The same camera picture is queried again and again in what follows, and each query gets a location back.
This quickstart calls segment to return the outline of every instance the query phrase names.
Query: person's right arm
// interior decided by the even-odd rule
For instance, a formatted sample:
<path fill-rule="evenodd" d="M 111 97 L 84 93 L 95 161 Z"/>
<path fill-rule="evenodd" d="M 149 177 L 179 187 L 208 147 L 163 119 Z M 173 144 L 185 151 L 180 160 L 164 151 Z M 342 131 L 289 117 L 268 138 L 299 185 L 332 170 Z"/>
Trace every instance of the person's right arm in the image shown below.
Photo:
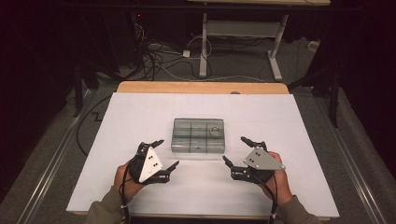
<path fill-rule="evenodd" d="M 277 161 L 282 162 L 279 157 L 279 154 L 275 152 L 268 152 L 271 156 L 273 156 Z M 272 177 L 267 181 L 266 186 L 275 194 L 277 191 L 277 208 L 276 214 L 282 219 L 285 224 L 319 224 L 320 220 L 309 214 L 304 206 L 300 203 L 296 195 L 291 193 L 289 187 L 288 176 L 285 171 L 277 170 L 275 171 L 275 178 Z M 271 196 L 267 192 L 267 190 L 262 187 L 262 191 L 269 197 Z"/>

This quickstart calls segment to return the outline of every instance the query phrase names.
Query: person's right hand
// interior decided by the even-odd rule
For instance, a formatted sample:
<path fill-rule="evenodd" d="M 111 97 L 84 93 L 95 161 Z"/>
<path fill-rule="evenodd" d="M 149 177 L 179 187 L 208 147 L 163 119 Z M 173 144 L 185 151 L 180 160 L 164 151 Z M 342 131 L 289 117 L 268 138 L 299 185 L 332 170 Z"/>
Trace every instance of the person's right hand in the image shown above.
<path fill-rule="evenodd" d="M 282 162 L 282 160 L 279 157 L 279 154 L 269 151 L 268 152 L 272 157 L 274 157 L 277 161 Z M 277 205 L 282 205 L 284 203 L 287 203 L 293 198 L 293 195 L 291 194 L 290 187 L 289 187 L 289 182 L 288 182 L 288 176 L 284 170 L 276 170 L 274 174 L 276 178 L 276 184 L 277 184 L 277 200 L 276 204 Z M 276 184 L 274 177 L 271 177 L 266 183 L 266 186 L 274 193 L 276 196 Z M 260 186 L 262 188 L 262 191 L 264 191 L 265 195 L 272 199 L 271 195 L 268 193 L 268 191 Z"/>

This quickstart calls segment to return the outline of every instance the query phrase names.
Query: white tabletop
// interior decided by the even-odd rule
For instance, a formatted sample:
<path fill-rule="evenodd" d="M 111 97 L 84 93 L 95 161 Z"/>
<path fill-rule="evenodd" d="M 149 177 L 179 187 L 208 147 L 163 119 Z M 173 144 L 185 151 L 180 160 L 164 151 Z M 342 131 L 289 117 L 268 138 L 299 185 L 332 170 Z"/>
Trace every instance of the white tabletop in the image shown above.
<path fill-rule="evenodd" d="M 67 211 L 87 212 L 102 200 L 120 164 L 141 142 L 164 139 L 155 150 L 163 167 L 180 160 L 167 184 L 143 188 L 129 204 L 133 216 L 244 217 L 270 214 L 271 201 L 254 184 L 232 180 L 222 155 L 171 151 L 175 118 L 224 119 L 225 155 L 234 165 L 252 150 L 241 136 L 278 152 L 292 192 L 318 217 L 338 217 L 318 158 L 292 95 L 114 93 Z"/>

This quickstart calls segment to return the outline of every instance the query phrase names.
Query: white desk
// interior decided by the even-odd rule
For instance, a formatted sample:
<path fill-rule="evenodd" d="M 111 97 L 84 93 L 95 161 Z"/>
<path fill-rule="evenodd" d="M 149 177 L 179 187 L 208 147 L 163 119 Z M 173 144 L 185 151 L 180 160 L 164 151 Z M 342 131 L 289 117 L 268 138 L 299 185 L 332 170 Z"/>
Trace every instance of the white desk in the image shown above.
<path fill-rule="evenodd" d="M 254 184 L 232 180 L 221 155 L 172 153 L 174 118 L 186 117 L 224 119 L 225 155 L 235 165 L 244 166 L 242 159 L 251 151 L 240 136 L 265 141 L 282 156 L 292 192 L 306 209 L 319 217 L 339 216 L 288 94 L 114 93 L 66 210 L 86 213 L 107 193 L 117 167 L 134 156 L 140 142 L 164 139 L 156 148 L 164 167 L 175 160 L 180 164 L 169 183 L 149 185 L 134 197 L 132 216 L 267 218 L 271 201 Z"/>
<path fill-rule="evenodd" d="M 282 6 L 328 6 L 330 0 L 189 0 L 192 2 L 210 3 L 236 3 L 236 4 L 260 4 L 260 5 L 282 5 Z M 289 15 L 283 15 L 281 22 L 256 22 L 256 21 L 209 21 L 207 13 L 204 13 L 202 31 L 202 50 L 200 61 L 200 77 L 206 77 L 207 49 L 206 39 L 208 35 L 232 35 L 253 37 L 274 37 L 274 48 L 267 51 L 267 56 L 276 81 L 282 80 L 279 66 L 276 62 L 276 53 L 285 31 Z"/>

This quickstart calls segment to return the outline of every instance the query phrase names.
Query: person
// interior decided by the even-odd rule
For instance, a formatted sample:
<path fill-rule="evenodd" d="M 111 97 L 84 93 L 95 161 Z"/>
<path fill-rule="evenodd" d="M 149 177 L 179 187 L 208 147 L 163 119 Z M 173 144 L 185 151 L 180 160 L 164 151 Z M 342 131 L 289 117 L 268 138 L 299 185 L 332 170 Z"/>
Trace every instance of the person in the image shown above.
<path fill-rule="evenodd" d="M 279 154 L 268 152 L 277 161 L 282 162 Z M 86 224 L 119 224 L 122 222 L 123 210 L 121 209 L 122 201 L 119 194 L 119 188 L 122 184 L 122 178 L 127 163 L 119 166 L 114 178 L 114 184 L 110 191 L 105 195 L 101 202 L 93 202 L 88 211 Z M 309 214 L 304 206 L 299 202 L 298 197 L 293 195 L 290 190 L 288 176 L 284 170 L 275 171 L 275 178 L 271 178 L 266 183 L 267 187 L 276 192 L 277 187 L 277 208 L 276 215 L 284 224 L 319 224 L 318 218 Z M 134 181 L 125 183 L 125 196 L 128 202 L 141 190 L 145 185 L 137 184 Z M 261 187 L 264 194 L 271 198 L 270 194 L 264 187 Z"/>

